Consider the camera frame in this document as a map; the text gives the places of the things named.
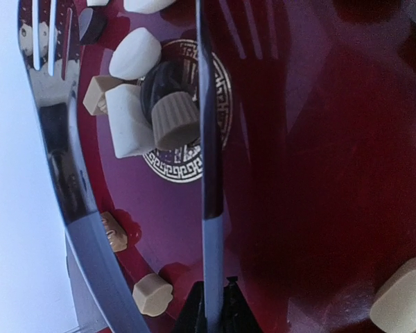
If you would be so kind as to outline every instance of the fork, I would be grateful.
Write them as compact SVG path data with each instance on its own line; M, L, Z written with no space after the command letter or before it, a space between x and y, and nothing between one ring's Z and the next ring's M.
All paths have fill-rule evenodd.
M83 277L113 332L149 332L107 240L80 147L80 44L73 0L20 0L18 31L46 160Z

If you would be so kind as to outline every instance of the red surface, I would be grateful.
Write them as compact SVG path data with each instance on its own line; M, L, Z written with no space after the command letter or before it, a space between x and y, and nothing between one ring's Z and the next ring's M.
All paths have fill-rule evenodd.
M416 256L416 38L397 1L352 3L207 7L235 104L225 270L264 332L380 332L368 318L374 294ZM102 10L109 23L84 50L80 99L132 29L162 42L195 37L193 0L154 15L125 13L122 0ZM118 254L128 283L160 271L175 287L175 318L202 276L200 182L173 184L141 157L116 159L107 119L82 105L79 128L98 206L130 237ZM150 323L172 326L168 316Z

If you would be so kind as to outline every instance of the black object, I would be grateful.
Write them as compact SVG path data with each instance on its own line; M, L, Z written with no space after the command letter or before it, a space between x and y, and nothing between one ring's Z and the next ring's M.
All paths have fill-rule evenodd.
M94 8L85 8L78 17L81 45L95 44L106 27L106 17Z
M154 105L165 96L174 92L190 92L183 83L183 64L178 61L166 61L156 65L145 76L141 85L141 109L149 124L152 124L151 112Z
M222 333L263 333L237 284L229 277L223 289ZM171 333L206 333L204 283L196 282L189 292Z

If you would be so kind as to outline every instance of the greek key pattern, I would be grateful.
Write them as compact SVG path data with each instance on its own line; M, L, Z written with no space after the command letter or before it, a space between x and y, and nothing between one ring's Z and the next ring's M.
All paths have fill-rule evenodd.
M166 44L163 52L166 58L184 59L184 80L194 89L194 101L198 100L198 52L197 43L193 40L176 40ZM214 56L214 69L216 77L218 123L226 146L232 125L232 88L229 75ZM148 166L160 177L176 183L193 182L202 176L202 156L200 140L174 151L154 150L144 155Z

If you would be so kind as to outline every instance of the tan block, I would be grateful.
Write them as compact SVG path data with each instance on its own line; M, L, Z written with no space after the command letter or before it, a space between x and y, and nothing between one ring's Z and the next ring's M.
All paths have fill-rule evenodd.
M116 222L109 212L101 214L108 241L114 252L120 252L128 247L128 236L125 230Z
M416 258L379 289L370 318L386 333L416 333Z
M105 93L121 83L122 80L111 76L94 76L83 99L86 110L92 116L107 114Z
M155 273L144 276L134 285L132 297L139 311L147 316L163 314L173 299L173 286Z

